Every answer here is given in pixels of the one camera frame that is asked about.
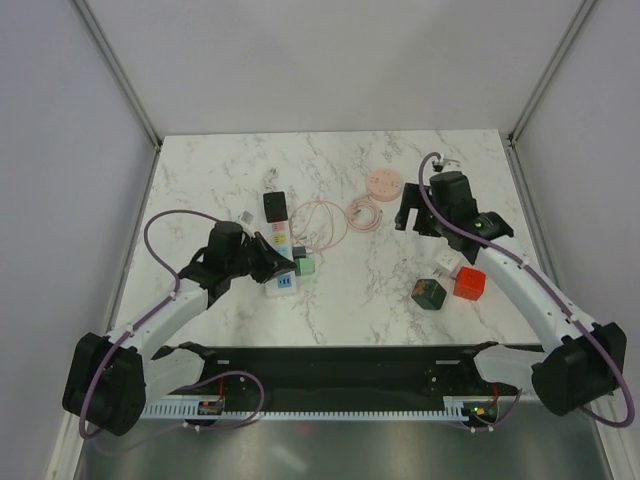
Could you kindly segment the white power strip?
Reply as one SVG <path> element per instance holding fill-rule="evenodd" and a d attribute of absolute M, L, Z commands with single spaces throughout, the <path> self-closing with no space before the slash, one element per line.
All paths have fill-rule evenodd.
<path fill-rule="evenodd" d="M 288 220 L 285 222 L 267 223 L 264 214 L 261 233 L 278 253 L 294 261 L 289 215 Z M 282 274 L 270 280 L 265 286 L 265 293 L 270 298 L 281 298 L 297 294 L 296 264 L 293 272 Z"/>

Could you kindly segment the black cube adapter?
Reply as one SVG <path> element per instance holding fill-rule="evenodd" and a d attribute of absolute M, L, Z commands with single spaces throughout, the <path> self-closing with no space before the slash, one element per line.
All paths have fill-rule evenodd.
<path fill-rule="evenodd" d="M 288 220 L 286 196 L 283 191 L 264 193 L 263 207 L 267 223 L 278 223 Z"/>

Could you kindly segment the white cube adapter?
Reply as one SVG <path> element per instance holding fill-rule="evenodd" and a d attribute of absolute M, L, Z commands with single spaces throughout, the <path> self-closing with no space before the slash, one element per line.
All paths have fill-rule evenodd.
<path fill-rule="evenodd" d="M 454 279 L 462 266 L 462 257 L 455 251 L 441 251 L 432 260 L 433 273 L 437 278 Z"/>

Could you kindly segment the dark green cube plug adapter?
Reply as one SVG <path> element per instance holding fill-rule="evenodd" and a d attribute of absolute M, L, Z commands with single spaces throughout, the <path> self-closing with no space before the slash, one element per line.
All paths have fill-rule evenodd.
<path fill-rule="evenodd" d="M 411 299 L 423 310 L 439 311 L 442 309 L 447 292 L 435 279 L 419 279 L 416 281 Z"/>

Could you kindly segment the red cube adapter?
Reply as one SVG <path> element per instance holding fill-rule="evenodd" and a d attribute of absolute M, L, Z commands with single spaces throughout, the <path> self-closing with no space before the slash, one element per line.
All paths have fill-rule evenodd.
<path fill-rule="evenodd" d="M 453 295 L 470 301 L 477 301 L 484 294 L 487 276 L 484 272 L 463 266 L 458 271 Z"/>

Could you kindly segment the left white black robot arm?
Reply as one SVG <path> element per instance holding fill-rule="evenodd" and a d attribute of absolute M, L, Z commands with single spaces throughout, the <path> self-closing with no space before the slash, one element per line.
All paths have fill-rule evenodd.
<path fill-rule="evenodd" d="M 422 350 L 170 344 L 234 280 L 265 284 L 294 269 L 263 234 L 216 221 L 206 245 L 173 272 L 173 287 L 157 305 L 107 334 L 89 333 L 78 341 L 62 405 L 77 416 L 80 436 L 124 435 L 146 407 L 170 394 L 217 395 L 187 421 L 201 429 L 238 428 L 269 414 L 387 417 L 428 409 Z"/>

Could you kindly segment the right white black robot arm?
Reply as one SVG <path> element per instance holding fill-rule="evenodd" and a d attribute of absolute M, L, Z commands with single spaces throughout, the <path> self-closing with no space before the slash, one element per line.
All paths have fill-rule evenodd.
<path fill-rule="evenodd" d="M 481 393 L 492 383 L 530 390 L 551 413 L 564 416 L 621 390 L 627 417 L 634 417 L 623 377 L 625 333 L 616 323 L 598 324 L 531 264 L 512 227 L 495 212 L 479 211 L 464 174 L 449 171 L 428 184 L 406 184 L 396 229 L 405 229 L 410 210 L 417 212 L 414 231 L 445 238 L 484 273 L 542 347 L 539 352 L 494 343 L 474 347 L 457 371 L 465 391 Z"/>

